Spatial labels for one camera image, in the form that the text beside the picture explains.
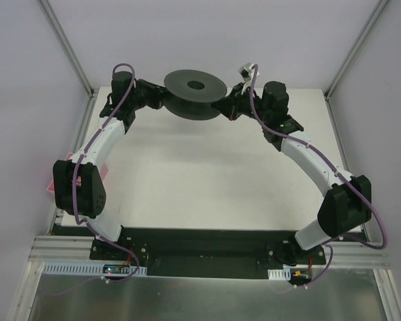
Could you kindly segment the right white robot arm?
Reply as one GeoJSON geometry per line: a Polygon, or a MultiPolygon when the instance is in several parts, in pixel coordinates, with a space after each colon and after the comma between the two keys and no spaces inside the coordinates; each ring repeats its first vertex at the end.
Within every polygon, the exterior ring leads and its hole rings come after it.
{"type": "Polygon", "coordinates": [[[342,236],[372,218],[370,181],[340,170],[312,145],[304,128],[289,113],[289,94],[281,82],[267,82],[261,95],[242,83],[212,107],[236,120],[244,115],[260,120],[267,142],[294,161],[323,195],[317,218],[295,232],[274,251],[275,259],[295,266],[310,258],[317,246],[342,236]]]}

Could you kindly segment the black cable spool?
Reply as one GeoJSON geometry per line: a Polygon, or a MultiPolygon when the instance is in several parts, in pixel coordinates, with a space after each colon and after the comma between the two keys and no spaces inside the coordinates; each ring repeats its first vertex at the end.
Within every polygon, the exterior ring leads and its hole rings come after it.
{"type": "Polygon", "coordinates": [[[220,112],[213,104],[227,94],[226,84],[212,74],[198,70],[176,70],[164,77],[168,94],[165,108],[177,117],[204,121],[216,118],[220,112]]]}

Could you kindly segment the pink plastic box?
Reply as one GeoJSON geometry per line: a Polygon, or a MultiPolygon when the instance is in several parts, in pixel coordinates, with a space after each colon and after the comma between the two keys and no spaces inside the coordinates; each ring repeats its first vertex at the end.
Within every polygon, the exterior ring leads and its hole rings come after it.
{"type": "MultiPolygon", "coordinates": [[[[72,153],[72,152],[69,152],[69,153],[67,154],[65,160],[66,160],[66,161],[69,160],[72,156],[73,156],[73,153],[72,153]]],[[[101,169],[100,169],[100,177],[101,177],[101,180],[102,180],[102,181],[105,180],[105,178],[106,178],[108,172],[109,172],[108,165],[107,165],[106,163],[104,163],[104,164],[102,165],[101,169]]],[[[53,181],[53,179],[50,181],[49,185],[47,186],[46,191],[47,191],[48,193],[51,193],[51,194],[54,194],[54,193],[55,193],[54,181],[53,181]]]]}

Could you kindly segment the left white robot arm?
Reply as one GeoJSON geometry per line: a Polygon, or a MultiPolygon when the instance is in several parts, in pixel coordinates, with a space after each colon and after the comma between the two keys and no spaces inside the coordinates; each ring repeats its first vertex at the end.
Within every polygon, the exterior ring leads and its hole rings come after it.
{"type": "Polygon", "coordinates": [[[124,138],[136,117],[136,111],[148,106],[160,109],[170,92],[163,86],[136,79],[134,69],[117,65],[112,71],[112,91],[93,134],[67,160],[53,165],[55,204],[84,223],[114,260],[123,259],[128,244],[120,239],[122,226],[106,210],[106,190],[100,171],[116,144],[124,138]]]}

